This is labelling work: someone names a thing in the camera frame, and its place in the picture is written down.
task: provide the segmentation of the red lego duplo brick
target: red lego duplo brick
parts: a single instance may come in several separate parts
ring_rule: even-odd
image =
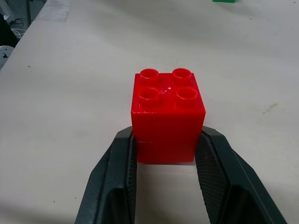
[[[136,74],[131,118],[138,162],[192,162],[205,114],[189,70]]]

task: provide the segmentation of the green lego brick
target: green lego brick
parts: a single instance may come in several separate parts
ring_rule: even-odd
[[[214,2],[227,2],[227,3],[235,3],[235,0],[213,0]]]

